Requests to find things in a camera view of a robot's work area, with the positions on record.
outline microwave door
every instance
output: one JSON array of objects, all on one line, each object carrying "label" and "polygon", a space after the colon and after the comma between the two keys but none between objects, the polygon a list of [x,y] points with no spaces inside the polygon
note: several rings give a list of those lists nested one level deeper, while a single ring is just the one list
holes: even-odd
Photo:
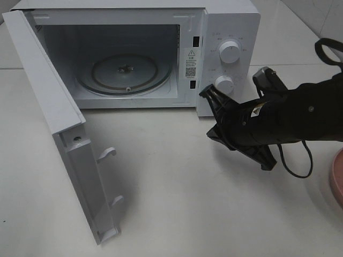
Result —
[{"label": "microwave door", "polygon": [[122,197],[108,199],[97,167],[97,162],[114,154],[114,149],[105,150],[95,160],[84,128],[85,118],[39,41],[39,26],[29,13],[13,11],[3,17],[95,241],[100,244],[120,231],[115,203]]}]

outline warning label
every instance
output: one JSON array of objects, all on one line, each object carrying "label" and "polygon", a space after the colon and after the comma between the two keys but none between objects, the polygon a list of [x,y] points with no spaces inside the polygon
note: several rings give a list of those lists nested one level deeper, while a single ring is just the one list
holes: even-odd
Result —
[{"label": "warning label", "polygon": [[253,110],[251,112],[251,118],[259,115],[264,104],[265,103],[260,103],[253,108]]},{"label": "warning label", "polygon": [[199,62],[199,49],[185,48],[184,49],[184,77],[186,79],[195,79],[198,76],[198,62]]}]

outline pink plate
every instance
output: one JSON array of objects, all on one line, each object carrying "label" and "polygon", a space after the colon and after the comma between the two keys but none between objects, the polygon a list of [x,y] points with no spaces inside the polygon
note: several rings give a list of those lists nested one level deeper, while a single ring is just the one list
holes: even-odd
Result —
[{"label": "pink plate", "polygon": [[333,159],[330,186],[333,195],[343,207],[343,149]]}]

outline white microwave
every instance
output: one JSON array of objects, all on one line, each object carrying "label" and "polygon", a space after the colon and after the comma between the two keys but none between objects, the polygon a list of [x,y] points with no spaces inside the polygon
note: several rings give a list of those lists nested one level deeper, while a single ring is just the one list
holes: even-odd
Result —
[{"label": "white microwave", "polygon": [[80,109],[195,107],[209,84],[239,99],[260,15],[249,0],[22,0],[3,14],[95,241],[119,233]]}]

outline control panel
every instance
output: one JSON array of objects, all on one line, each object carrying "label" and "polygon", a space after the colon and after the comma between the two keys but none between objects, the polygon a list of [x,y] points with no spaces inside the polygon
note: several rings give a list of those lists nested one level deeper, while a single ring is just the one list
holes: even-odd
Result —
[{"label": "control panel", "polygon": [[[231,98],[240,100],[259,19],[259,13],[208,15],[199,93],[214,84]],[[197,99],[197,111],[199,116],[212,115],[209,104],[201,97]]]}]

